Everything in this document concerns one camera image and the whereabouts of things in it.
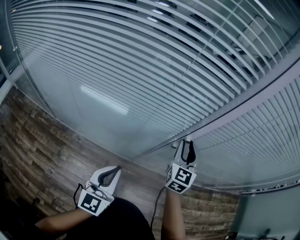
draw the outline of black cable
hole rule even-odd
[[[81,189],[83,189],[83,185],[78,183],[78,187],[77,187],[77,189],[76,189],[76,191],[74,192],[74,195],[73,195],[73,200],[74,200],[74,203],[75,203],[76,207],[77,207],[77,203],[76,203],[75,197],[76,197],[76,193],[77,193],[79,187],[81,187]]]
[[[158,206],[158,200],[159,200],[159,197],[160,197],[160,195],[161,195],[161,193],[163,192],[164,189],[165,189],[165,187],[160,189],[159,194],[157,196],[157,199],[155,201],[154,213],[153,213],[151,224],[150,224],[151,231],[152,231],[152,225],[153,225],[153,221],[154,221],[154,217],[155,217],[155,213],[156,213],[156,207]]]

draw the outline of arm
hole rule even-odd
[[[36,226],[44,233],[65,234],[68,230],[80,224],[93,215],[80,209],[45,217],[36,223]]]
[[[185,238],[186,231],[181,213],[180,195],[166,189],[161,239],[184,240]]]

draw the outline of cable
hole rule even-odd
[[[76,206],[76,207],[77,207],[77,203],[76,203],[75,197],[76,197],[76,193],[77,193],[79,187],[81,187],[81,189],[84,189],[84,188],[83,188],[83,185],[80,184],[80,183],[78,183],[78,187],[77,187],[77,189],[76,189],[76,191],[74,192],[74,195],[73,195],[73,200],[74,200],[74,203],[75,203],[75,206]]]
[[[159,191],[159,194],[158,194],[157,199],[156,199],[156,201],[155,201],[154,213],[153,213],[152,220],[151,220],[151,224],[150,224],[151,231],[152,231],[152,225],[153,225],[153,221],[154,221],[154,217],[155,217],[155,213],[156,213],[156,207],[158,206],[158,200],[159,200],[159,197],[160,197],[160,195],[161,195],[161,193],[163,192],[164,189],[165,189],[165,187],[163,187],[163,188]]]

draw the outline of wooden wall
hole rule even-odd
[[[116,193],[136,204],[148,221],[164,185],[164,176],[123,159],[77,134],[12,88],[0,106],[0,165],[19,194],[46,215],[73,209],[73,193],[91,174],[121,165]],[[181,197],[187,238],[222,240],[233,221],[239,198],[199,187]],[[154,234],[160,239],[164,196]]]

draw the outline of wood paneling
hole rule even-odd
[[[137,205],[151,220],[165,177],[117,156],[77,134],[12,88],[0,106],[0,158],[3,172],[19,194],[46,215],[73,209],[73,193],[91,174],[121,165],[116,194]],[[221,240],[235,215],[238,197],[193,187],[182,197],[187,238]],[[160,238],[164,196],[153,230]]]

